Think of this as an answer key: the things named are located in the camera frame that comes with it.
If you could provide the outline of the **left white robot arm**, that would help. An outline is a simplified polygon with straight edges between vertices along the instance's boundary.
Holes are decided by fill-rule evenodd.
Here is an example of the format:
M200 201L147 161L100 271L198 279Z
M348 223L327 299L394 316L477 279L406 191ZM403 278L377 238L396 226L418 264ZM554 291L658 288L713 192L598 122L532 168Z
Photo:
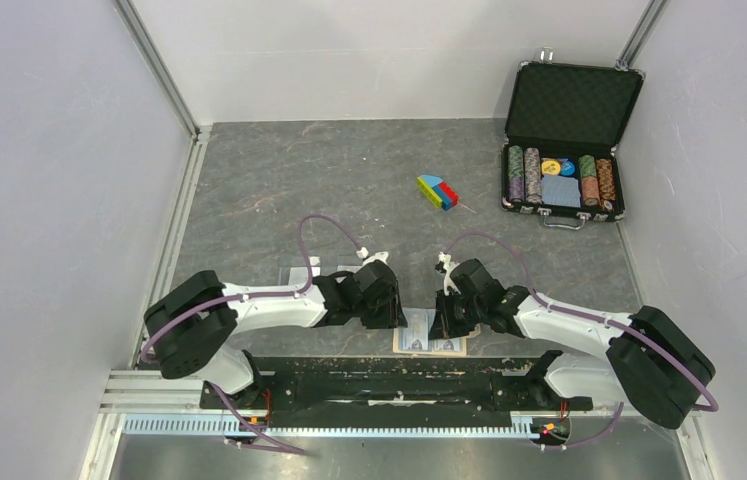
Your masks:
M231 349L229 338L278 327L342 326L352 319L371 330L406 326L398 280L385 261L284 286L224 283L204 270L146 310L149 338L140 356L165 379L199 378L246 408L261 399L263 381L250 354Z

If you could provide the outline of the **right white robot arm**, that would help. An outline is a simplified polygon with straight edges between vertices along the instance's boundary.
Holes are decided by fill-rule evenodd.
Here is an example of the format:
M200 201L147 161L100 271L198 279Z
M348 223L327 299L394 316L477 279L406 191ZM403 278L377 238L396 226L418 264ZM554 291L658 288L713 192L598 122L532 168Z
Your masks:
M708 389L713 362L662 310L611 313L551 299L526 286L504 287L477 259L442 254L436 270L433 339L465 337L476 326L564 347L526 382L529 400L551 408L584 397L625 403L669 429L693 411L716 408Z

